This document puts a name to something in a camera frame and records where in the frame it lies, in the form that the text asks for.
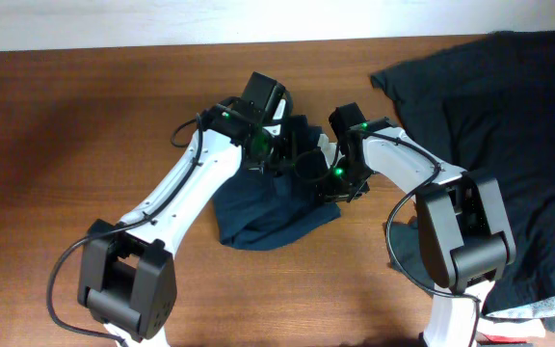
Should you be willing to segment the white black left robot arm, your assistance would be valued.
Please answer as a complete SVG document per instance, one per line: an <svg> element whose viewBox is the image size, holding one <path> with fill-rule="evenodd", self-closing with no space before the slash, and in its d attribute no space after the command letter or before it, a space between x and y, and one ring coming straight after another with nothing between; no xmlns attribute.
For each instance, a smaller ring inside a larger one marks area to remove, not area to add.
<svg viewBox="0 0 555 347"><path fill-rule="evenodd" d="M196 115L197 130L165 178L116 225L96 220L77 242L82 249L78 302L102 323L101 337L119 346L165 346L165 322L176 300L173 260L187 230L214 194L255 163L251 145L268 143L271 167L291 166L307 119L278 106L265 122L217 104Z"/></svg>

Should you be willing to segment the dark blue shorts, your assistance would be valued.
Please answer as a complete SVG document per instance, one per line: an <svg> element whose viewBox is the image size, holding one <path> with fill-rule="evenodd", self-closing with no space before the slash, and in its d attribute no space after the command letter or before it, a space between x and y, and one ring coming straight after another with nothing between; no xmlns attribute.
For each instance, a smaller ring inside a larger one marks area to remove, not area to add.
<svg viewBox="0 0 555 347"><path fill-rule="evenodd" d="M321 153L310 154L294 170L260 173L239 170L213 196L219 241L247 251L289 245L341 216L334 202L325 203L306 178L327 168Z"/></svg>

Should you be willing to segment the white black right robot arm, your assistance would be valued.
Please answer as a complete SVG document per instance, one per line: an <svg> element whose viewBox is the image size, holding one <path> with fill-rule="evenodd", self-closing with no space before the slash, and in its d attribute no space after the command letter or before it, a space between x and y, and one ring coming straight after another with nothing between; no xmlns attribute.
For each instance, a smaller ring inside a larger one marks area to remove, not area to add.
<svg viewBox="0 0 555 347"><path fill-rule="evenodd" d="M431 278L409 281L431 294L426 346L474 346L481 309L497 280L516 258L516 245L497 180L469 172L432 154L388 119L330 119L337 138L330 180L338 200L362 193L381 174L404 192L389 216L415 204L418 249Z"/></svg>

